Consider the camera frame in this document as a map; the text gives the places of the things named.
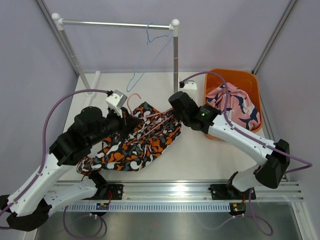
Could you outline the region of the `orange black camouflage shorts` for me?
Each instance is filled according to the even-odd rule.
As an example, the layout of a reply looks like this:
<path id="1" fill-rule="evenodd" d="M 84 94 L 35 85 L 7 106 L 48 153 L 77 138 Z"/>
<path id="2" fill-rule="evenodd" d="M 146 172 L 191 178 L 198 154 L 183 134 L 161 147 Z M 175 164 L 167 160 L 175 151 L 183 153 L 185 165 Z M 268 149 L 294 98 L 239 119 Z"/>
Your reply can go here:
<path id="1" fill-rule="evenodd" d="M 143 102 L 133 110 L 142 120 L 126 137 L 116 133 L 101 142 L 101 149 L 84 157 L 76 171 L 89 175 L 99 170 L 138 172 L 159 158 L 181 134 L 182 123 L 174 119 L 173 110 L 164 112 Z"/>

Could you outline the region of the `pink shark print shorts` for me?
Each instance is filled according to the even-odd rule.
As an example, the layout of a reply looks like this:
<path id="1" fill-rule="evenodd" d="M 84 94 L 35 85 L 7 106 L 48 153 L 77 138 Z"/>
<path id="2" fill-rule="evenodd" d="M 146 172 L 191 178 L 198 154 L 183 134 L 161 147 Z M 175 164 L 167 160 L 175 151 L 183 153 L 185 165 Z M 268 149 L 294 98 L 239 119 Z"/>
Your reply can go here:
<path id="1" fill-rule="evenodd" d="M 249 131 L 256 130 L 261 125 L 261 115 L 247 92 L 229 82 L 227 87 L 228 99 L 225 85 L 222 84 L 206 94 L 205 102 L 221 112 L 227 105 L 226 114 L 229 120 Z"/>

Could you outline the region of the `blue wire hanger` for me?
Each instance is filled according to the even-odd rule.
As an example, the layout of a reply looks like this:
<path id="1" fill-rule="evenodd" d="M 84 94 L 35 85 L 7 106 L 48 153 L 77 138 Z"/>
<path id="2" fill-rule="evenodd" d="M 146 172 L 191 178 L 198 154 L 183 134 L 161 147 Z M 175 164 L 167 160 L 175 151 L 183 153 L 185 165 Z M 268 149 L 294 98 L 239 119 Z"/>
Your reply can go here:
<path id="1" fill-rule="evenodd" d="M 170 26 L 166 26 L 166 28 L 162 29 L 165 31 L 164 34 L 152 35 L 151 31 L 156 30 L 153 29 L 152 26 L 154 23 L 151 21 L 145 27 L 145 46 L 141 51 L 137 62 L 134 66 L 134 70 L 132 76 L 127 82 L 126 92 L 130 93 L 136 86 L 140 83 L 142 78 L 150 72 L 151 68 L 154 66 L 154 63 L 157 61 L 159 56 L 163 53 L 163 51 L 167 48 L 167 46 L 171 43 L 173 36 L 172 31 L 170 30 Z M 151 53 L 151 49 L 158 44 L 163 44 L 161 47 L 158 47 L 157 53 Z"/>

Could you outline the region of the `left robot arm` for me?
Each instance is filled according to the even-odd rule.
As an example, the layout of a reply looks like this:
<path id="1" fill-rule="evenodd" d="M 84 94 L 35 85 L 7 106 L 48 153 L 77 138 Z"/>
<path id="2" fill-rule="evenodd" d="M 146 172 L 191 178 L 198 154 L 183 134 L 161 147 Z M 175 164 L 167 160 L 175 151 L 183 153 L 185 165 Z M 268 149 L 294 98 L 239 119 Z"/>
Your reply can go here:
<path id="1" fill-rule="evenodd" d="M 80 183 L 49 193 L 66 172 L 91 153 L 94 145 L 113 134 L 126 137 L 142 120 L 124 107 L 119 116 L 110 110 L 103 116 L 98 107 L 84 108 L 73 124 L 58 136 L 45 153 L 35 173 L 15 193 L 0 197 L 1 212 L 7 212 L 8 229 L 30 232 L 43 225 L 58 210 L 82 199 L 103 199 L 108 183 L 99 173 L 91 173 Z"/>

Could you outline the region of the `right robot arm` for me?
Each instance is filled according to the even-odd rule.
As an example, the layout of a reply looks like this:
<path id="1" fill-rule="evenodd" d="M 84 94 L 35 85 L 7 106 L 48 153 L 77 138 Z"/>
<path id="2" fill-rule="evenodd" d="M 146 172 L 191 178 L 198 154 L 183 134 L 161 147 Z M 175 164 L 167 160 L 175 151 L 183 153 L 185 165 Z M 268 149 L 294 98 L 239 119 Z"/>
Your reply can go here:
<path id="1" fill-rule="evenodd" d="M 244 171 L 236 171 L 226 184 L 211 184 L 213 200 L 243 200 L 249 198 L 252 188 L 264 186 L 276 189 L 290 164 L 290 145 L 280 139 L 274 142 L 259 137 L 236 123 L 229 122 L 220 110 L 204 104 L 197 106 L 182 91 L 168 99 L 174 117 L 194 131 L 217 137 L 251 157 L 256 165 Z"/>

